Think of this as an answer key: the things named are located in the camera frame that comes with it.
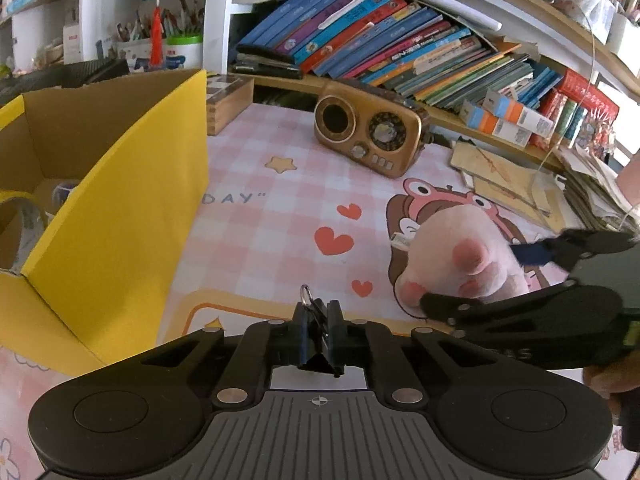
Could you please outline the person right hand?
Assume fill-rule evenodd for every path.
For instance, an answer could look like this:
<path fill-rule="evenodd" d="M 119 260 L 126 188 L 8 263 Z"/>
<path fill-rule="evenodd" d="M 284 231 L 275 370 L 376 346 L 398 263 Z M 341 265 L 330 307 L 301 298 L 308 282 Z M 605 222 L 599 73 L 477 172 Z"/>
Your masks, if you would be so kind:
<path fill-rule="evenodd" d="M 622 428 L 622 443 L 639 452 L 638 353 L 606 367 L 590 366 L 582 372 L 584 383 L 608 401 L 614 422 Z"/>

